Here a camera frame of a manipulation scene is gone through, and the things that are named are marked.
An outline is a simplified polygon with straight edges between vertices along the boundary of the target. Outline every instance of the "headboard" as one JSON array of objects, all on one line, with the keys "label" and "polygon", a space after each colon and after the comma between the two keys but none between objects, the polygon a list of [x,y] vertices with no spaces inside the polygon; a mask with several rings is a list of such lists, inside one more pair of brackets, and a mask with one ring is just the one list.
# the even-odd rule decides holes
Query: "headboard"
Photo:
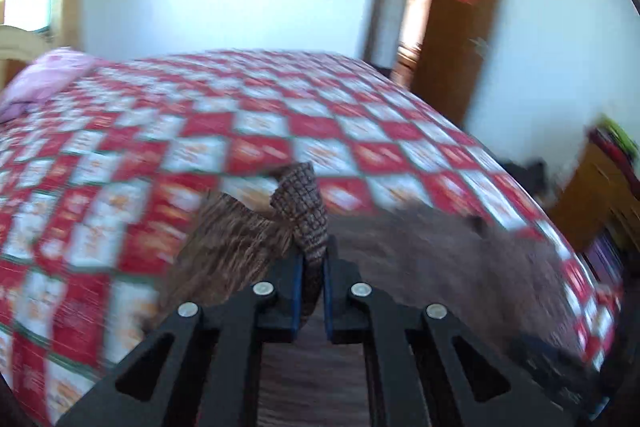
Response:
[{"label": "headboard", "polygon": [[0,25],[0,89],[50,49],[50,44],[37,33]]}]

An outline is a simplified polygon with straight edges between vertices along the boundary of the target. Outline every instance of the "silver screw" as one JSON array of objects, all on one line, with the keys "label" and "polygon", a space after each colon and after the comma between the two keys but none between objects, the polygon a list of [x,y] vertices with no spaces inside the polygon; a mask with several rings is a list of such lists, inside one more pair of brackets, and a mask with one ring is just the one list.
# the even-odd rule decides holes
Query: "silver screw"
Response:
[{"label": "silver screw", "polygon": [[193,302],[184,302],[178,308],[180,317],[193,317],[196,313],[198,313],[198,305]]},{"label": "silver screw", "polygon": [[270,295],[273,292],[273,284],[269,281],[260,281],[254,284],[254,293],[260,297]]},{"label": "silver screw", "polygon": [[427,315],[440,320],[447,316],[447,309],[442,304],[430,304],[427,306]]},{"label": "silver screw", "polygon": [[369,286],[366,282],[356,282],[351,287],[351,293],[353,293],[356,297],[367,297],[371,295],[371,286]]}]

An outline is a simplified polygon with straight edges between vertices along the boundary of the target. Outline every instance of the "red and white checkered blanket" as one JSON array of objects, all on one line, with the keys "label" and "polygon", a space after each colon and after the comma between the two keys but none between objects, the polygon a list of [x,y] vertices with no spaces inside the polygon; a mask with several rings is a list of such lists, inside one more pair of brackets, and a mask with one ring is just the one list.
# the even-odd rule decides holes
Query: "red and white checkered blanket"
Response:
[{"label": "red and white checkered blanket", "polygon": [[361,61],[215,51],[108,64],[0,130],[0,370],[30,415],[54,424],[139,342],[205,188],[250,203],[256,172],[308,160],[337,212],[417,198],[552,241],[601,363],[614,304],[474,139]]}]

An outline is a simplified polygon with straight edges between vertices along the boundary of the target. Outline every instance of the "pink pillow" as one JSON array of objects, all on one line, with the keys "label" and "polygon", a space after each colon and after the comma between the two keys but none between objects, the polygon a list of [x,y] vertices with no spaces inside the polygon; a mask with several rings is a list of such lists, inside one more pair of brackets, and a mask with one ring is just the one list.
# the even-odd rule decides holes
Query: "pink pillow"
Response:
[{"label": "pink pillow", "polygon": [[65,89],[71,81],[91,71],[98,59],[70,48],[58,48],[38,57],[24,68],[0,93],[0,122],[16,118],[22,113],[14,104],[41,104]]}]

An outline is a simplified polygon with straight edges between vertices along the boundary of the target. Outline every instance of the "bed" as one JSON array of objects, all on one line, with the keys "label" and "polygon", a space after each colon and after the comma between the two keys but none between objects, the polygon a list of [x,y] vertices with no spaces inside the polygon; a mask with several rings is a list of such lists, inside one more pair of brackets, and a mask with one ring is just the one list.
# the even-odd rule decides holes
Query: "bed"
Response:
[{"label": "bed", "polygon": [[251,206],[292,160],[333,212],[418,199],[550,241],[602,363],[615,303],[475,139],[359,60],[210,51],[104,63],[0,128],[0,370],[30,416],[54,424],[140,341],[203,190]]}]

